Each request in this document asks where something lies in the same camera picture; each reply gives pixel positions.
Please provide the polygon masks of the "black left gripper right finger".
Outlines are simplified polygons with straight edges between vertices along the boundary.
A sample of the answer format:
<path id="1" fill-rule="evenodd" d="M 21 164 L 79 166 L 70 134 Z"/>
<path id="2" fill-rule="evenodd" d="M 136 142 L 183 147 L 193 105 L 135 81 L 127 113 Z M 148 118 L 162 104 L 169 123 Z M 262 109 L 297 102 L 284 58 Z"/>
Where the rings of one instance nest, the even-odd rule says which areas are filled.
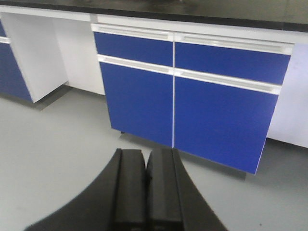
<path id="1" fill-rule="evenodd" d="M 151 151 L 146 172 L 148 230 L 227 230 L 190 178 L 178 150 Z"/>

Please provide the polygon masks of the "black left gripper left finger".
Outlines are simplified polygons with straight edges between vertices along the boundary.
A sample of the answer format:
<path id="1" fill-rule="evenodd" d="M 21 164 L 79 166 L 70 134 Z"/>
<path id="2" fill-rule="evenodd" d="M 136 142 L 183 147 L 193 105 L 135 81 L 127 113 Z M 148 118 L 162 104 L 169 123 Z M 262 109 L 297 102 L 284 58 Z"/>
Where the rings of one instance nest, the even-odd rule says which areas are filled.
<path id="1" fill-rule="evenodd" d="M 141 150 L 116 149 L 103 171 L 78 196 L 28 231 L 143 231 L 145 163 Z"/>

